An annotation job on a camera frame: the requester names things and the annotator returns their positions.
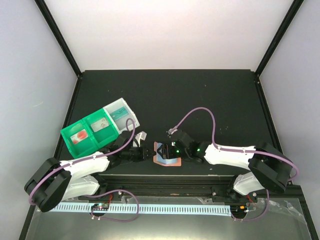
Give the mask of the pink leather card holder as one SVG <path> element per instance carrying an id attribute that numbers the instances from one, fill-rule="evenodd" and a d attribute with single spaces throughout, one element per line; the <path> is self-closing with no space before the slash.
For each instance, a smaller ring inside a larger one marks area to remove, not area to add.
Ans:
<path id="1" fill-rule="evenodd" d="M 167 144 L 169 147 L 169 156 L 160 156 L 157 153 L 157 147 L 160 144 Z M 181 158 L 181 150 L 177 148 L 177 146 L 173 142 L 169 143 L 160 143 L 154 142 L 153 150 L 155 155 L 153 156 L 153 162 L 163 167 L 181 167 L 182 166 L 182 158 Z"/>

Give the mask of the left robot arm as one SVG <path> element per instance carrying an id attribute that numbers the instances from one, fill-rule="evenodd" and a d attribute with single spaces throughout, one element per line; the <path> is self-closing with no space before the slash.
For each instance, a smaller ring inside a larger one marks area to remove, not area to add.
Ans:
<path id="1" fill-rule="evenodd" d="M 59 161 L 48 158 L 27 181 L 24 191 L 29 203 L 41 212 L 49 212 L 60 202 L 86 195 L 103 199 L 108 192 L 94 175 L 120 165 L 121 161 L 141 162 L 153 158 L 156 152 L 142 144 L 145 132 L 121 133 L 117 139 L 85 157 Z"/>

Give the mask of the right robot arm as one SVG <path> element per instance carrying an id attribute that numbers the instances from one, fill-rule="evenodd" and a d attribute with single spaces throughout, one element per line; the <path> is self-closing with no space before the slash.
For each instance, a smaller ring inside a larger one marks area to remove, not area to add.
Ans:
<path id="1" fill-rule="evenodd" d="M 233 176 L 228 186 L 214 185 L 211 188 L 214 198 L 220 201 L 244 202 L 245 198 L 260 190 L 282 194 L 290 180 L 291 161 L 268 143 L 247 147 L 214 146 L 208 141 L 195 141 L 182 130 L 176 130 L 169 138 L 169 143 L 154 142 L 154 163 L 180 167 L 183 161 L 187 161 L 247 171 Z"/>

